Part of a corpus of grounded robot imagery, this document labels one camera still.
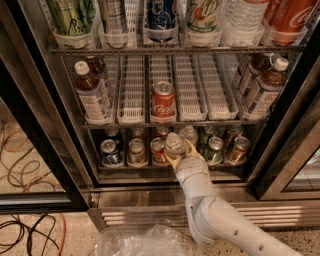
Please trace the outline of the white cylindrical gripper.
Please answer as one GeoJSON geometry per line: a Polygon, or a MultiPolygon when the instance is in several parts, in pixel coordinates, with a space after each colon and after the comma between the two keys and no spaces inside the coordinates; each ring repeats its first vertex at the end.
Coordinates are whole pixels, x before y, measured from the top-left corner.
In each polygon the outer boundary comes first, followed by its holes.
{"type": "Polygon", "coordinates": [[[171,157],[165,154],[173,170],[176,170],[176,178],[179,181],[187,200],[203,198],[215,195],[215,189],[211,181],[207,163],[201,159],[195,146],[185,139],[186,156],[171,157]]]}

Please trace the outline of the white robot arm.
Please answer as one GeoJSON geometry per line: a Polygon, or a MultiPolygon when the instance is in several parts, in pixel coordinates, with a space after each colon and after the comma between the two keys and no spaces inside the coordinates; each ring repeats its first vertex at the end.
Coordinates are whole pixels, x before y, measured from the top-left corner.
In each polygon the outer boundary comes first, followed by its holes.
{"type": "Polygon", "coordinates": [[[170,133],[165,154],[183,189],[189,229],[198,244],[211,245],[220,239],[249,256],[302,256],[218,196],[207,163],[190,141],[170,133]]]}

